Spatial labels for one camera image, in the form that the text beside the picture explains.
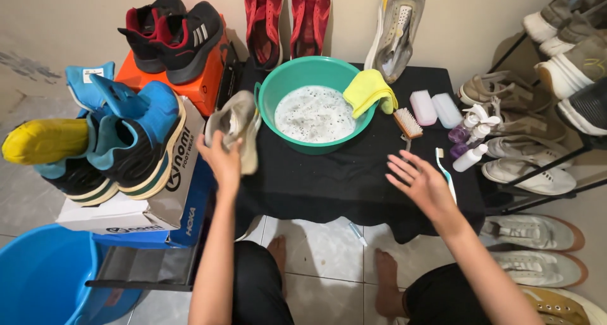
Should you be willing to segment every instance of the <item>yellow microfiber cloth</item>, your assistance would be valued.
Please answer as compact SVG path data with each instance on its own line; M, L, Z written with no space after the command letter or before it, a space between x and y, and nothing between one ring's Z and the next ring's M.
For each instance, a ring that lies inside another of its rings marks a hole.
M345 89L344 99L352 105L352 117L358 119L377 100L379 107L386 114L392 114L398 109L398 101L381 73L375 69L361 71Z

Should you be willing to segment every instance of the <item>soapy water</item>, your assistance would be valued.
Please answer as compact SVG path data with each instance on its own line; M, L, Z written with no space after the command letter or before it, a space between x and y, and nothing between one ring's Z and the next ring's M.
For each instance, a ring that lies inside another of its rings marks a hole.
M356 127L352 106L342 93L323 86L304 86L282 98L274 113L276 128L307 143L328 143L351 135Z

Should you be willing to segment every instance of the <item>bare foot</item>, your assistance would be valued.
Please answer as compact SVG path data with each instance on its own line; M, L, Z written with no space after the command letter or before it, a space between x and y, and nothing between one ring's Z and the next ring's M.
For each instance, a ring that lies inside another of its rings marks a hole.
M402 306L404 292L399 291L396 284L398 264L390 254L376 249L375 266L377 267L377 278L379 280L379 288L375 297L377 313L386 318L405 317L406 313Z
M275 237L268 244L268 251L278 265L280 277L282 278L282 294L286 298L285 264L286 264L286 239L284 235Z

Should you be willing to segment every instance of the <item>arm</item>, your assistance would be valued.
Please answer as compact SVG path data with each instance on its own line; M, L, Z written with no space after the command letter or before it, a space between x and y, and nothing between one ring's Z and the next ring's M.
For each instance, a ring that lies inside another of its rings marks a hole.
M496 325L543 325L523 292L497 265L459 212L443 175L418 156L405 150L400 154L420 170L390 155L388 167L408 185L391 174L386 174L386 178L410 197L432 222L491 322Z
M223 137L216 131L212 148L205 146L204 135L196 142L202 158L215 174L218 191L215 213L193 285L187 319L190 325L232 323L234 204L240 184L239 147L242 141L239 139L230 153L225 153Z

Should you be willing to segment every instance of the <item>orange shoe box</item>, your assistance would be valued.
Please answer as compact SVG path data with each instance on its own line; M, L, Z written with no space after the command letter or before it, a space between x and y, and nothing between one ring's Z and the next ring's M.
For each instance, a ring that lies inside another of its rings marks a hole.
M133 59L133 51L129 51L125 62L120 67L115 81L125 83L135 92L139 92L143 86L151 81L161 81L169 85L177 95L188 97L199 112L204 116L210 116L215 109L217 92L224 71L224 63L228 54L230 43L225 34L226 22L223 15L224 35L209 53L206 60L205 69L202 74L193 82L176 86L169 83L164 72L144 73L137 68Z

